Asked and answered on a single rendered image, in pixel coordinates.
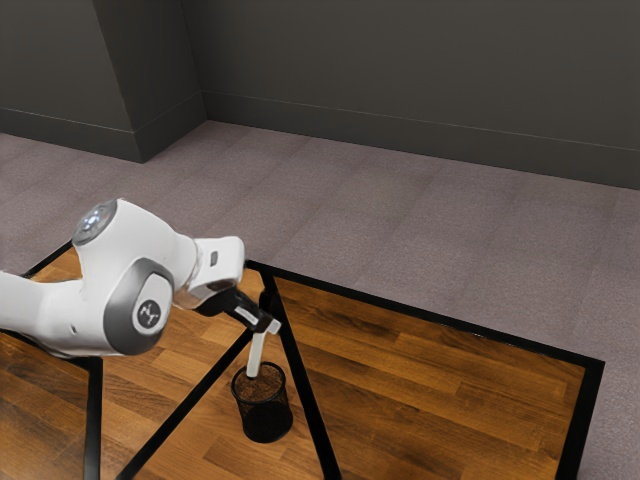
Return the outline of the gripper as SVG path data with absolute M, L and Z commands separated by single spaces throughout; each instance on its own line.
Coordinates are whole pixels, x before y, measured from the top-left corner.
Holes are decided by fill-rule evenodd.
M 256 334 L 278 334 L 281 322 L 270 313 L 259 309 L 258 305 L 236 287 L 229 288 L 204 301 L 196 308 L 202 316 L 214 317 L 225 313 L 245 326 L 255 326 Z

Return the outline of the black mesh pen holder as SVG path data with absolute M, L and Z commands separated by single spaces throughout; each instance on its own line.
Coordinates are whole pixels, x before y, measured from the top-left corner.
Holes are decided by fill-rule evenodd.
M 284 370 L 273 362 L 262 362 L 256 377 L 246 371 L 246 367 L 238 370 L 231 382 L 243 432 L 256 443 L 276 442 L 293 426 Z

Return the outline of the white pen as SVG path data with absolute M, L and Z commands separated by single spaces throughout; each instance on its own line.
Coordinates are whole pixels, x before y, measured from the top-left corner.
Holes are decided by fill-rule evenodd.
M 254 333 L 251 340 L 246 376 L 255 379 L 259 375 L 266 333 Z

